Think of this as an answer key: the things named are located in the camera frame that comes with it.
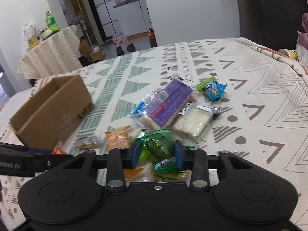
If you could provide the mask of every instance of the black shoe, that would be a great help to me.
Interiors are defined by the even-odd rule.
[[[124,51],[123,51],[123,49],[122,49],[121,46],[119,46],[119,47],[116,48],[116,55],[117,55],[117,56],[124,55],[124,54],[125,54],[125,53],[124,53]]]
[[[136,48],[134,46],[133,43],[129,44],[127,47],[126,47],[127,51],[128,52],[135,52],[136,51]]]

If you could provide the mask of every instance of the red bottle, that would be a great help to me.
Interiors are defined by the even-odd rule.
[[[150,44],[151,47],[157,47],[157,43],[156,43],[156,38],[155,38],[155,34],[154,34],[154,30],[152,28],[149,29],[149,31],[147,32],[148,36],[149,36],[149,40],[150,40]]]

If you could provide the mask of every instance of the white cabinet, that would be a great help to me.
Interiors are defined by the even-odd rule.
[[[143,18],[144,18],[144,22],[145,22],[145,27],[147,28],[147,30],[149,30],[150,28],[153,28],[152,24],[150,23],[150,16],[149,16],[149,11],[147,10],[147,3],[145,0],[140,0],[140,7],[141,7],[141,11],[143,14]]]
[[[123,34],[127,36],[146,32],[139,1],[115,8]]]

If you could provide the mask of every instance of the small table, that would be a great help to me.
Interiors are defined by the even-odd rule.
[[[80,44],[75,33],[72,25],[39,43],[19,60],[17,72],[26,79],[39,79],[82,68],[75,55]]]

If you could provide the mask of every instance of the plastic bottle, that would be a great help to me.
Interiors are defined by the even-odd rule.
[[[47,24],[47,27],[51,29],[53,32],[60,30],[60,27],[56,24],[54,16],[49,12],[49,10],[46,10],[45,12],[46,12],[45,22]]]
[[[39,44],[38,38],[37,38],[37,36],[35,35],[35,32],[34,32],[33,25],[26,22],[25,27],[23,29],[23,32],[25,34],[25,37],[26,37],[31,49]]]
[[[148,36],[149,36],[149,40],[150,40],[150,45],[152,48],[157,47],[157,43],[156,43],[156,38],[155,38],[155,34],[154,34],[154,30],[152,28],[149,28],[148,32],[147,32]]]

